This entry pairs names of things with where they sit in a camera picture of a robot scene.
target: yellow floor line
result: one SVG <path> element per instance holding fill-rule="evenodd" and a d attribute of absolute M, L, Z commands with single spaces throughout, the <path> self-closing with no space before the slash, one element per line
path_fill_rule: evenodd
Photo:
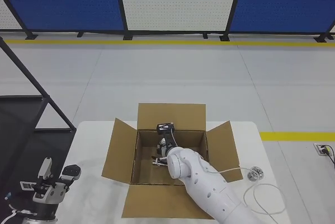
<path fill-rule="evenodd" d="M 196 40 L 13 40 L 9 44 L 84 44 L 84 45 L 241 45 L 241 46 L 288 46 L 288 47 L 328 47 L 335 48 L 335 43 L 293 43 L 263 41 L 196 41 Z"/>
<path fill-rule="evenodd" d="M 263 141 L 335 142 L 335 132 L 260 132 Z"/>

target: open cardboard box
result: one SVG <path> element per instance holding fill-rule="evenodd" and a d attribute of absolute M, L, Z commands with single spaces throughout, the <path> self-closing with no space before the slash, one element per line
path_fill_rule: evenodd
<path fill-rule="evenodd" d="M 138 129 L 115 119 L 102 176 L 130 184 L 123 218 L 211 217 L 187 194 L 183 183 L 170 177 L 166 166 L 152 164 L 162 138 L 158 124 L 174 123 L 178 146 L 197 151 L 217 170 L 239 167 L 230 122 L 206 132 L 206 105 L 139 104 Z M 228 181 L 243 179 L 240 170 L 222 174 Z"/>

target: white table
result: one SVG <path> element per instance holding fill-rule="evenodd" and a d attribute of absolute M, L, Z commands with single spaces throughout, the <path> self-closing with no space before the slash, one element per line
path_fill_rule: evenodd
<path fill-rule="evenodd" d="M 136 122 L 127 122 L 136 128 Z M 207 122 L 210 130 L 223 122 Z M 260 183 L 276 184 L 257 126 L 252 122 L 231 122 L 235 145 L 241 167 L 260 167 L 265 173 Z M 56 216 L 58 223 L 216 223 L 214 220 L 167 219 L 167 218 L 121 218 L 129 186 L 103 178 L 101 171 L 105 162 L 114 122 L 81 122 L 70 148 L 65 166 L 77 164 L 82 169 L 79 180 L 75 181 L 59 205 Z M 242 200 L 244 191 L 252 182 L 242 171 L 243 180 L 231 183 Z M 280 211 L 284 202 L 279 191 L 272 186 L 260 186 L 256 190 L 258 201 L 269 212 Z M 255 210 L 262 211 L 254 202 L 252 190 L 246 196 L 247 203 Z M 274 223 L 269 216 L 256 214 L 265 223 Z M 287 212 L 273 216 L 279 224 L 290 223 Z"/>

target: floor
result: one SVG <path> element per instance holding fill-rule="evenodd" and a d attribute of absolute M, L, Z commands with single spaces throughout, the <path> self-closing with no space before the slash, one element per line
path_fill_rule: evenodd
<path fill-rule="evenodd" d="M 3 37 L 20 38 L 10 34 Z M 72 37 L 47 34 L 39 38 Z M 302 36 L 232 36 L 234 40 L 314 41 Z M 335 48 L 10 47 L 74 125 L 115 117 L 136 120 L 139 102 L 185 102 L 206 104 L 208 121 L 252 121 L 261 132 L 335 132 Z M 6 94 L 38 92 L 0 50 L 0 95 Z M 64 122 L 49 108 L 39 127 L 64 127 Z M 335 150 L 335 142 L 324 143 Z M 313 142 L 264 145 L 278 185 L 287 197 L 292 222 L 335 224 L 335 174 L 329 159 L 317 155 Z"/>

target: power outlet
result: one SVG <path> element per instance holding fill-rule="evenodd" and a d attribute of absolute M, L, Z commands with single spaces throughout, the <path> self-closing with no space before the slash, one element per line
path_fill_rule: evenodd
<path fill-rule="evenodd" d="M 328 147 L 324 146 L 323 144 L 314 143 L 314 148 L 320 156 L 328 156 L 326 153 L 322 152 L 322 150 L 328 150 L 329 155 L 333 156 L 333 153 L 328 149 Z"/>

